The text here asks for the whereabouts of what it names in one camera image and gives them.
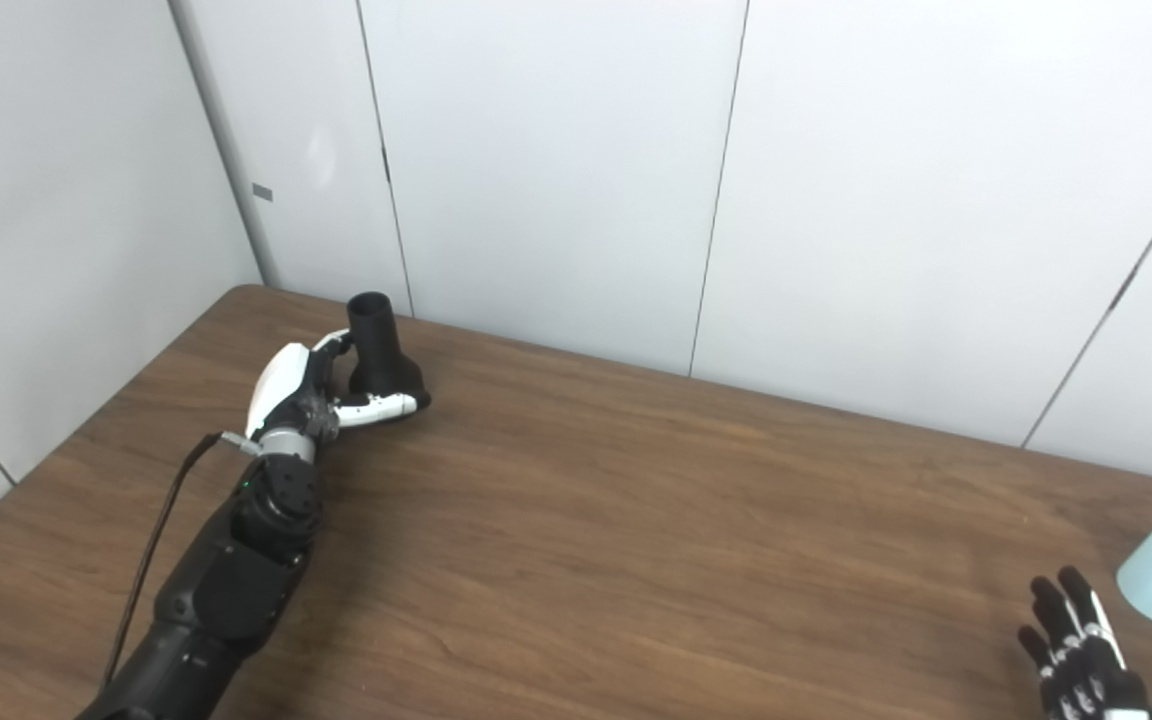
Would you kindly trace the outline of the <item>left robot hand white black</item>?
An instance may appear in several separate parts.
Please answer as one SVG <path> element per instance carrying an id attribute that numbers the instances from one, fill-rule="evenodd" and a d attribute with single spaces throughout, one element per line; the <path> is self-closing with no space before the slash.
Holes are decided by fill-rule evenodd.
<path id="1" fill-rule="evenodd" d="M 339 356 L 355 347 L 353 333 L 340 329 L 326 334 L 314 347 L 288 343 L 262 370 L 248 406 L 244 437 L 262 444 L 276 430 L 311 439 L 332 441 L 342 429 L 370 427 L 397 420 L 429 407 L 422 391 L 401 389 L 389 395 L 332 395 L 332 372 Z"/>

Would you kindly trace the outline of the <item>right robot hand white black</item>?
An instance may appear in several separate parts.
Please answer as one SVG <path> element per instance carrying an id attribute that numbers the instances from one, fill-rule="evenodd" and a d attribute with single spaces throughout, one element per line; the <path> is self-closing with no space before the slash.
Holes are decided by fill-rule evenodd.
<path id="1" fill-rule="evenodd" d="M 1020 626 L 1044 719 L 1152 719 L 1146 682 L 1126 664 L 1100 596 L 1074 566 L 1030 579 L 1036 626 Z"/>

